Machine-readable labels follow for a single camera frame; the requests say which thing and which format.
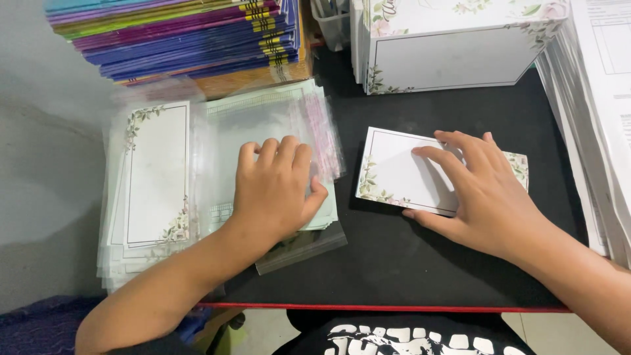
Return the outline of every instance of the pen holder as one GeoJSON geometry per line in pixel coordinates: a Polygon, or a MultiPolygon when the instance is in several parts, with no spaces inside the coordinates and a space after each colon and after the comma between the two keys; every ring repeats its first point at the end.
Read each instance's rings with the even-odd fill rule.
{"type": "Polygon", "coordinates": [[[320,25],[320,30],[326,41],[326,46],[333,52],[341,51],[351,43],[351,15],[345,13],[332,17],[320,18],[311,0],[311,13],[320,25]]]}

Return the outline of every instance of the table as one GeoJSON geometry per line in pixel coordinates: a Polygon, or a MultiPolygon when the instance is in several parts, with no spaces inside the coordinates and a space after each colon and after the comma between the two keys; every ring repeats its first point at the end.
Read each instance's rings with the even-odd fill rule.
{"type": "Polygon", "coordinates": [[[348,245],[225,284],[215,306],[422,311],[565,311],[537,280],[404,219],[399,207],[354,197],[368,126],[432,136],[441,129],[482,136],[528,156],[529,193],[554,224],[587,244],[567,150],[536,69],[513,87],[366,96],[350,53],[318,51],[317,79],[331,96],[347,175],[335,185],[348,245]]]}

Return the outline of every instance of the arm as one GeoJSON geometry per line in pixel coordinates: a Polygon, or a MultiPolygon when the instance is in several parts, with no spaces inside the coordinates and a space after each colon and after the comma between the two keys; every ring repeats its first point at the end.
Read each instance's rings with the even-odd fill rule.
{"type": "Polygon", "coordinates": [[[433,147],[413,153],[440,164],[460,206],[449,219],[425,211],[403,214],[445,237],[511,262],[544,284],[621,354],[631,354],[631,273],[563,232],[536,208],[490,133],[483,139],[435,132],[463,151],[433,147]]]}
{"type": "Polygon", "coordinates": [[[266,140],[262,148],[245,144],[232,217],[103,300],[81,323],[76,354],[103,354],[167,335],[207,293],[308,223],[328,194],[314,178],[305,198],[310,158],[309,146],[292,136],[282,143],[266,140]]]}

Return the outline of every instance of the tiled floor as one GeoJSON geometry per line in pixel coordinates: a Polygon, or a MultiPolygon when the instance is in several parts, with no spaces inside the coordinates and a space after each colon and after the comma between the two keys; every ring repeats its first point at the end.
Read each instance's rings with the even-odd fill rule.
{"type": "MultiPolygon", "coordinates": [[[[298,335],[285,310],[244,313],[245,325],[230,329],[217,355],[271,354],[298,335]]],[[[619,355],[573,314],[503,313],[502,318],[537,355],[619,355]]]]}

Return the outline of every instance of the red table edge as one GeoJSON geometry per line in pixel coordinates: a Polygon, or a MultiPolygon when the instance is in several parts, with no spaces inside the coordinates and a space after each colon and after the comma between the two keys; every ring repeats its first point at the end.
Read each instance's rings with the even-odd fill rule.
{"type": "Polygon", "coordinates": [[[353,304],[291,304],[291,303],[198,303],[200,307],[215,308],[281,308],[287,310],[340,310],[340,311],[417,311],[460,313],[570,313],[567,308],[522,307],[446,307],[446,306],[364,306],[353,304]]]}

